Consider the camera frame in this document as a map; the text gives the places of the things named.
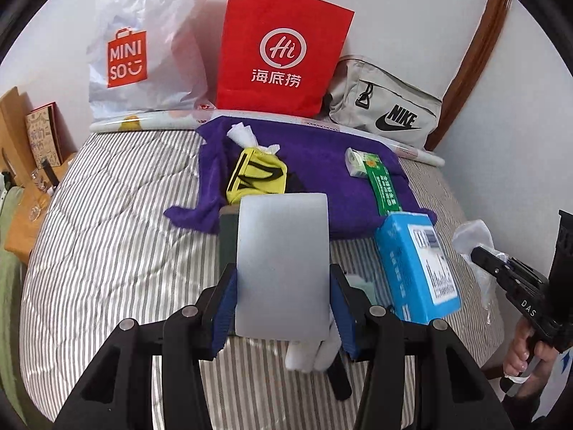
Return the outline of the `person's right hand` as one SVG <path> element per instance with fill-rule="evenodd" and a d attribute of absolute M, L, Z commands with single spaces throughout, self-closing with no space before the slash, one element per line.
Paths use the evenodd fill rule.
<path fill-rule="evenodd" d="M 529 321 L 522 317 L 516 325 L 514 338 L 510 342 L 509 348 L 503 361 L 503 372 L 505 375 L 516 377 L 528 368 L 528 358 L 531 355 L 528 349 L 528 339 L 533 335 Z M 526 397 L 536 394 L 546 386 L 559 352 L 549 345 L 538 342 L 535 345 L 534 355 L 539 359 L 534 371 L 529 379 L 521 386 L 517 392 L 517 397 Z"/>

